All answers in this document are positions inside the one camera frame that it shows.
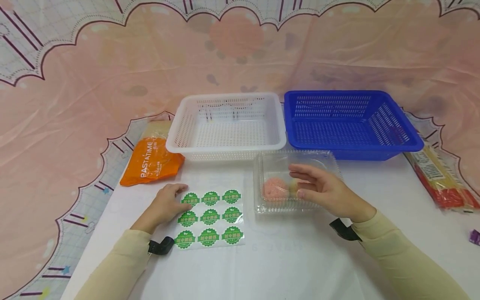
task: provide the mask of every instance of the plastic basket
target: plastic basket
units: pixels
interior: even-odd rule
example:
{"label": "plastic basket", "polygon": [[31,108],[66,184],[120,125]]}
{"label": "plastic basket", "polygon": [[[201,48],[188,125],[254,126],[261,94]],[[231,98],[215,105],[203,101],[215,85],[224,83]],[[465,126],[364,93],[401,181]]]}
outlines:
{"label": "plastic basket", "polygon": [[167,150],[188,160],[253,160],[285,146],[285,121],[274,93],[189,96],[182,100]]}
{"label": "plastic basket", "polygon": [[387,160],[423,148],[403,111],[382,91],[290,91],[284,109],[288,141],[297,149]]}

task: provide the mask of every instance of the hand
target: hand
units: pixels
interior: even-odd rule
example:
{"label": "hand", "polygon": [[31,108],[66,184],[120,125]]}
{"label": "hand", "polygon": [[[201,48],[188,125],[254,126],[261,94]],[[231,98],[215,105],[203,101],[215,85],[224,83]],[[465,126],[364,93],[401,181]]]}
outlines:
{"label": "hand", "polygon": [[153,234],[156,227],[171,221],[176,215],[192,209],[191,204],[179,203],[175,196],[188,189],[186,184],[167,184],[130,229]]}
{"label": "hand", "polygon": [[316,203],[337,217],[347,217],[354,223],[370,220],[377,210],[358,197],[337,176],[307,165],[292,164],[290,176],[308,183],[299,182],[297,197]]}

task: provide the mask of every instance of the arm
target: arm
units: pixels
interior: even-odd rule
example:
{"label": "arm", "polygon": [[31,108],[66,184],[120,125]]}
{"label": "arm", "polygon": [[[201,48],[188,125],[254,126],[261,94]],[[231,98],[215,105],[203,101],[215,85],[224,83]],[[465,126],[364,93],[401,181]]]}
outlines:
{"label": "arm", "polygon": [[468,295],[430,257],[413,245],[380,212],[362,223],[354,223],[365,251],[382,268],[401,299],[468,300]]}
{"label": "arm", "polygon": [[147,266],[150,237],[144,231],[126,230],[75,300],[126,300]]}
{"label": "arm", "polygon": [[150,206],[93,271],[75,300],[126,300],[147,266],[148,243],[156,227],[192,208],[175,200],[187,188],[184,184],[167,184],[159,190]]}
{"label": "arm", "polygon": [[291,177],[307,181],[299,183],[299,198],[352,220],[365,251],[377,260],[401,299],[469,299],[447,272],[335,175],[307,165],[290,165],[289,169]]}

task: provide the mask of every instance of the star print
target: star print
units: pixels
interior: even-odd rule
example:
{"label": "star print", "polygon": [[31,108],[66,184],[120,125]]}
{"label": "star print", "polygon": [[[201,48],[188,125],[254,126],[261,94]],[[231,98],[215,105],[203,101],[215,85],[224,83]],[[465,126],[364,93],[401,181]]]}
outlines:
{"label": "star print", "polygon": [[64,275],[67,275],[68,273],[70,273],[70,266],[66,265],[61,273],[64,274]]}

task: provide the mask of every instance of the blue plastic basket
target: blue plastic basket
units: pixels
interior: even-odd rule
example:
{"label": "blue plastic basket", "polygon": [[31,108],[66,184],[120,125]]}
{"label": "blue plastic basket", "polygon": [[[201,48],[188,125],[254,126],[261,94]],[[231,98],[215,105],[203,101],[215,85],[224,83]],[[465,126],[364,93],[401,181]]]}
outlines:
{"label": "blue plastic basket", "polygon": [[284,109],[288,141],[297,149],[387,160],[423,148],[403,111],[382,91],[290,91]]}

